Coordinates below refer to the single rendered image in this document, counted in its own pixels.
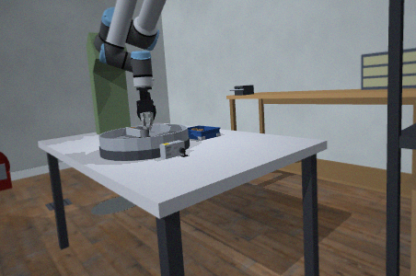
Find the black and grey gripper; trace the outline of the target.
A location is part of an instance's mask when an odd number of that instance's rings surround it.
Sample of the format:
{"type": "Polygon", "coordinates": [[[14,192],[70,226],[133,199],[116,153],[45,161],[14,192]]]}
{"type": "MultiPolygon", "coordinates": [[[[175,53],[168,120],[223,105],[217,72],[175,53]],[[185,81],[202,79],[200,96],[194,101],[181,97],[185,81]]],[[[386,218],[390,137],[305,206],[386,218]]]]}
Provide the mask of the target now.
{"type": "MultiPolygon", "coordinates": [[[[150,132],[153,126],[153,122],[156,116],[156,106],[154,106],[154,101],[152,99],[149,99],[148,96],[148,89],[152,89],[151,86],[148,87],[137,87],[136,90],[139,90],[140,93],[140,100],[136,101],[137,106],[137,115],[143,124],[143,114],[144,112],[149,112],[148,118],[149,118],[149,127],[148,131],[150,132]],[[144,93],[143,93],[144,92],[144,93]],[[144,100],[144,101],[143,101],[144,100]],[[151,101],[152,100],[152,101],[151,101]],[[153,104],[153,105],[152,105],[153,104]],[[151,112],[150,112],[151,111],[151,112]],[[151,125],[150,125],[150,117],[151,117],[151,125]]],[[[144,129],[147,129],[146,121],[145,121],[145,114],[144,114],[144,129]]]]}

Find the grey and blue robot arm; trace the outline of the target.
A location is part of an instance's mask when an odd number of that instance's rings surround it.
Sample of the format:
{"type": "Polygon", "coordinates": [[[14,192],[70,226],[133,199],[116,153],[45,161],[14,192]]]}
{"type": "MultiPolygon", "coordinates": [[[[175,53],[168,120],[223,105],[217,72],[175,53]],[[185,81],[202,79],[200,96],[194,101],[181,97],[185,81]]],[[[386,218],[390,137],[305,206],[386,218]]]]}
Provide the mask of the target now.
{"type": "Polygon", "coordinates": [[[99,34],[94,39],[94,46],[100,52],[99,60],[132,72],[134,86],[153,86],[151,53],[129,53],[124,51],[124,44],[148,51],[155,48],[159,36],[156,23],[166,1],[144,0],[140,18],[132,20],[137,0],[117,0],[116,6],[106,9],[101,18],[99,34]]]}

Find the blue crate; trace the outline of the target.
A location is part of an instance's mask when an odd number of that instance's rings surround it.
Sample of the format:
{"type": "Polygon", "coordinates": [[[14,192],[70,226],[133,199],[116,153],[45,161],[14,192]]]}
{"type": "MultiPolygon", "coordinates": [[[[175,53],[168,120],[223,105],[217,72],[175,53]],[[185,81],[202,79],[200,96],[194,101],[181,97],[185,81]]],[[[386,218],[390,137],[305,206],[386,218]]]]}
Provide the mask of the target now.
{"type": "Polygon", "coordinates": [[[188,134],[190,139],[194,140],[206,140],[214,137],[221,136],[219,127],[210,127],[210,126],[194,126],[188,128],[188,134]],[[203,129],[203,131],[193,131],[192,129],[203,129]]]}

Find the grey round turntable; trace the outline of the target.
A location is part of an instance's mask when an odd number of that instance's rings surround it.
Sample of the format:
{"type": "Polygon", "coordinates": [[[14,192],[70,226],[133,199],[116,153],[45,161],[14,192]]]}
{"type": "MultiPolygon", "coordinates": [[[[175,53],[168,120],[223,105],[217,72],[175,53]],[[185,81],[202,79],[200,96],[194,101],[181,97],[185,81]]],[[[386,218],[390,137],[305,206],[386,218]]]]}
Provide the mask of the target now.
{"type": "Polygon", "coordinates": [[[185,157],[190,147],[188,127],[179,124],[154,124],[149,137],[142,137],[141,130],[125,127],[98,138],[101,158],[113,161],[185,157]]]}

